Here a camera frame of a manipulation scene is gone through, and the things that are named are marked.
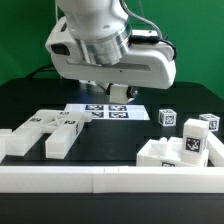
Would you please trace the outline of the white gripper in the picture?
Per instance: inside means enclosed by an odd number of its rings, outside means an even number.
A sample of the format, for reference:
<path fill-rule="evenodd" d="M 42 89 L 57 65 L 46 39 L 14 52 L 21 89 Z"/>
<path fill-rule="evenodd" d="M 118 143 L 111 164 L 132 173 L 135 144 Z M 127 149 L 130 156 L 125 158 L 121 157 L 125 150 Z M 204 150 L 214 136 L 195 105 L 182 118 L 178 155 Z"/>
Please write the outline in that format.
<path fill-rule="evenodd" d="M 72 39 L 50 45 L 56 70 L 67 79 L 167 89 L 175 79 L 176 49 L 167 41 L 134 42 L 115 65 L 91 65 L 82 59 Z"/>

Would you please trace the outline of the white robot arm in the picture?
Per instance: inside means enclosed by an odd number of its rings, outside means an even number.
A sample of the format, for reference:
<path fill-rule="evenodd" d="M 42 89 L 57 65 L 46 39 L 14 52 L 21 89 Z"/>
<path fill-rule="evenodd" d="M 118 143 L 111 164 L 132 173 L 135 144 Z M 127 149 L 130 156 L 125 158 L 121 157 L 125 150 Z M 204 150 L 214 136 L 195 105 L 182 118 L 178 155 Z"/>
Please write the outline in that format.
<path fill-rule="evenodd" d="M 175 47 L 125 0 L 56 2 L 64 16 L 46 48 L 61 76 L 159 89 L 173 84 Z"/>

